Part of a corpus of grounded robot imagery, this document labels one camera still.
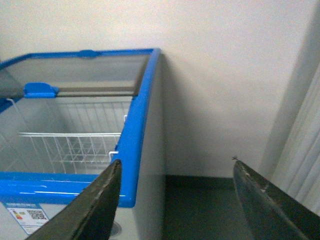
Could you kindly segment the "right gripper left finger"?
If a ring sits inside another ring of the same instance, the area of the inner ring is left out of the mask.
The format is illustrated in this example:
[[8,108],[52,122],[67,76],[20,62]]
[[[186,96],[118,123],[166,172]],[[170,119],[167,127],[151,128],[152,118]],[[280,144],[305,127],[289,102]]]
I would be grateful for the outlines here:
[[108,240],[119,204],[122,163],[114,160],[28,240]]

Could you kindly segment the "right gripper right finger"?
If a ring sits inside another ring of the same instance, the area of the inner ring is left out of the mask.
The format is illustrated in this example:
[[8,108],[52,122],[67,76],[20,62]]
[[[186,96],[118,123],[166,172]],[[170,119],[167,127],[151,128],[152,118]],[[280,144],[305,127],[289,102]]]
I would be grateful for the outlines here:
[[236,160],[233,182],[256,240],[318,240],[320,217],[255,170]]

